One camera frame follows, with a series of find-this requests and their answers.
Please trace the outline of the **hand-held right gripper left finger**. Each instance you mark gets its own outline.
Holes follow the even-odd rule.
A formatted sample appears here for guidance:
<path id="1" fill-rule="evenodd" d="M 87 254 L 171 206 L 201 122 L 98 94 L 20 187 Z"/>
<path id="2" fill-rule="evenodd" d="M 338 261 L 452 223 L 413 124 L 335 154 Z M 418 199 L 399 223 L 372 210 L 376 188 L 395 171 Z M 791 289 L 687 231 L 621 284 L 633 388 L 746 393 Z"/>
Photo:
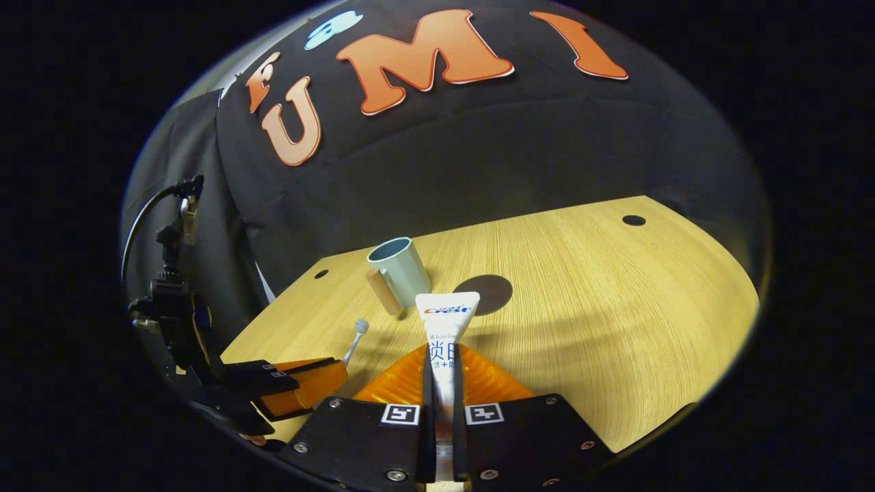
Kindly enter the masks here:
<path id="1" fill-rule="evenodd" d="M 435 398 L 427 346 L 353 398 L 329 396 L 278 452 L 324 490 L 425 491 L 435 478 Z"/>

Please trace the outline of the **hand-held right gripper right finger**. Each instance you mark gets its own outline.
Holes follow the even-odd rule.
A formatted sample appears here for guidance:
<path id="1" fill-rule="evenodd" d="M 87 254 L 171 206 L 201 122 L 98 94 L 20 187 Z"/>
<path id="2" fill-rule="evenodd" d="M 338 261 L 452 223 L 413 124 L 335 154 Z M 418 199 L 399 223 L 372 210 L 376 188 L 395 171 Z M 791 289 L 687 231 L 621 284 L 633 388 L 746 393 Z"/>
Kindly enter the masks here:
<path id="1" fill-rule="evenodd" d="M 616 454 L 562 395 L 534 395 L 458 346 L 453 472 L 466 491 L 578 491 Z"/>

